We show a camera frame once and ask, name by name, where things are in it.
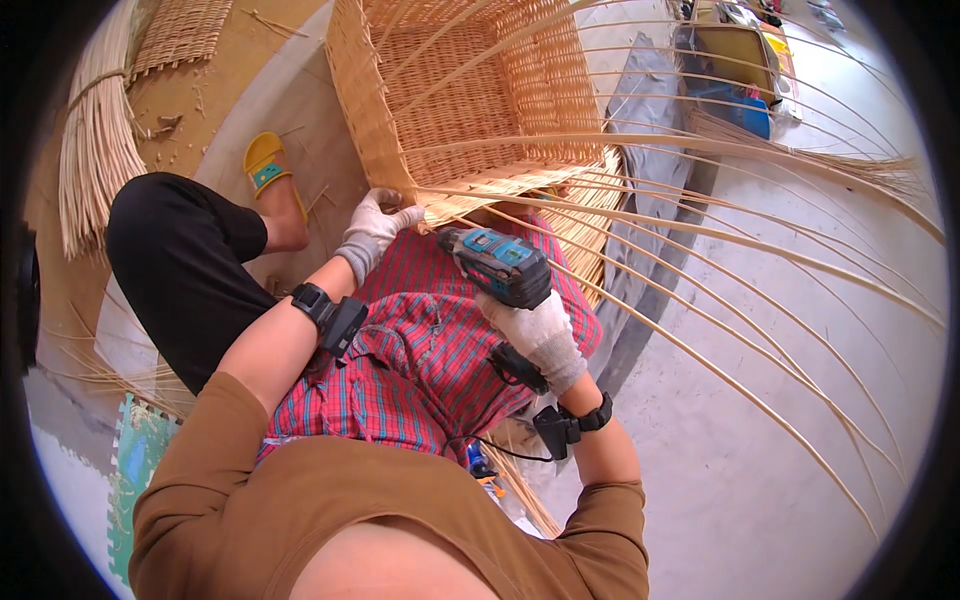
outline foot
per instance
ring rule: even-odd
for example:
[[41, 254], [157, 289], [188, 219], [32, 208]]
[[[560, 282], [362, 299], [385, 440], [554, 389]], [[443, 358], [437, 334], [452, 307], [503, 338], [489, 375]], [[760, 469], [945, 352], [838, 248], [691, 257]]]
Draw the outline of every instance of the foot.
[[[276, 153], [276, 163], [288, 170], [286, 156]], [[263, 223], [267, 226], [267, 246], [263, 253], [296, 252], [310, 242], [310, 231], [303, 222], [303, 214], [294, 195], [294, 178], [284, 176], [271, 181], [257, 199], [263, 211]]]

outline red plaid shirt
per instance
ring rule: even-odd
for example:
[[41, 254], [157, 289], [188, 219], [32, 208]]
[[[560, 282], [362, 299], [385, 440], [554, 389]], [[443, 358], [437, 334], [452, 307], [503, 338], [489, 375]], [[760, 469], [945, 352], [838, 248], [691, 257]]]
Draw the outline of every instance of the red plaid shirt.
[[[528, 222], [549, 229], [542, 219]], [[504, 233], [530, 240], [566, 266], [557, 241], [515, 224]], [[569, 276], [553, 284], [585, 356], [601, 330]], [[432, 235], [402, 231], [356, 297], [370, 314], [341, 361], [304, 373], [280, 402], [258, 461], [280, 444], [334, 435], [439, 454], [448, 438], [480, 435], [535, 399], [505, 384], [486, 361], [499, 341], [473, 302], [475, 285]], [[467, 465], [467, 442], [450, 445]]]

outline white floor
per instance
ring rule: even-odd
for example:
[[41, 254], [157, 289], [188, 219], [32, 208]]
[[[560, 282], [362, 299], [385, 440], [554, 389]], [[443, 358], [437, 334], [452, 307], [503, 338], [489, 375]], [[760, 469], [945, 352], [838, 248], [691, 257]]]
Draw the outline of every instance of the white floor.
[[[793, 5], [793, 15], [808, 17], [803, 3]], [[851, 31], [836, 38], [859, 59], [889, 72], [889, 67], [881, 66], [880, 53], [870, 49], [872, 42], [863, 33], [865, 28], [857, 26], [849, 12], [841, 11], [841, 16]], [[789, 26], [787, 33], [809, 36]], [[791, 45], [798, 77], [810, 80], [861, 112], [902, 153], [923, 157], [909, 113], [862, 67], [799, 41]], [[802, 88], [801, 100], [834, 116], [843, 114], [831, 100], [808, 88]], [[804, 110], [804, 118], [845, 139], [853, 136], [813, 111]], [[855, 118], [844, 116], [839, 120], [879, 139]], [[779, 141], [794, 147], [836, 141], [808, 127], [780, 132]], [[876, 151], [876, 146], [862, 139], [853, 144], [867, 152]], [[850, 148], [840, 150], [840, 146], [829, 150], [853, 152]], [[761, 173], [808, 197], [866, 238], [888, 264], [911, 279], [938, 308], [947, 305], [944, 250], [903, 217], [855, 197], [842, 187], [818, 183], [840, 200], [843, 209], [782, 170], [745, 160], [724, 162]], [[713, 194], [828, 232], [865, 249], [863, 242], [831, 217], [770, 183], [722, 169]], [[845, 211], [855, 215], [863, 226]], [[757, 217], [716, 208], [709, 214], [728, 220], [765, 242], [862, 274], [812, 242], [797, 239], [792, 231]], [[709, 220], [704, 225], [725, 229]], [[785, 260], [705, 236], [699, 237], [694, 250], [744, 276], [829, 339], [864, 380], [890, 421], [900, 443], [907, 476], [912, 478], [922, 460], [939, 400], [945, 334], [935, 333], [922, 319], [872, 292], [821, 276], [870, 326], [889, 351], [895, 368], [880, 344], [847, 308]], [[893, 442], [876, 412], [852, 377], [824, 347], [773, 306], [698, 260], [691, 258], [686, 271], [772, 334], [824, 392], [896, 460]], [[897, 287], [913, 300], [923, 302], [901, 283]], [[695, 292], [691, 285], [681, 282], [678, 293], [771, 349], [732, 313], [705, 294]], [[882, 538], [901, 507], [906, 489], [875, 452], [865, 449], [886, 506], [886, 518], [849, 438], [823, 402], [765, 358], [676, 302], [667, 308], [660, 324], [793, 423], [847, 483]], [[648, 501], [646, 542], [654, 597], [839, 598], [875, 553], [877, 541], [863, 518], [799, 444], [731, 386], [661, 336], [654, 335], [643, 351], [616, 399], [615, 411], [634, 437], [643, 468]], [[563, 520], [575, 506], [578, 489], [575, 469], [569, 468], [546, 486], [541, 497], [551, 512]]]

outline gloved hand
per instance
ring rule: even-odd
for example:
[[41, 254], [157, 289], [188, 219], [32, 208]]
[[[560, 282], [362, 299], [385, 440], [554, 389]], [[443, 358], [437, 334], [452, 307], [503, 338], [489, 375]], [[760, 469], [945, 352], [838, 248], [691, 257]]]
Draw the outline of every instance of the gloved hand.
[[587, 370], [557, 290], [533, 310], [512, 308], [483, 292], [474, 301], [500, 336], [540, 369], [555, 396], [569, 390]]
[[344, 243], [333, 255], [347, 260], [357, 278], [357, 287], [363, 285], [399, 231], [423, 219], [422, 206], [409, 206], [392, 215], [385, 215], [380, 210], [381, 204], [397, 205], [400, 199], [395, 190], [375, 187], [367, 192], [350, 217], [350, 226], [344, 231]]

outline sandal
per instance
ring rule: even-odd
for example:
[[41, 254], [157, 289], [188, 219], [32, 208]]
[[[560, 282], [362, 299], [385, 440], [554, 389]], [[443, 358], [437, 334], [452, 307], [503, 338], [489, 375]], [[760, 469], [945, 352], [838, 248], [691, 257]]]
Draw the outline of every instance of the sandal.
[[[293, 176], [290, 171], [284, 171], [276, 162], [276, 154], [285, 152], [283, 142], [276, 133], [264, 132], [258, 135], [247, 146], [247, 152], [243, 157], [244, 173], [250, 177], [253, 187], [256, 190], [254, 198], [260, 197], [260, 193], [271, 182], [284, 176]], [[300, 213], [303, 215], [303, 222], [307, 223], [309, 218], [306, 214], [306, 208], [303, 207], [303, 201], [300, 199], [300, 193], [294, 186], [294, 197], [297, 199], [297, 205], [300, 207]]]

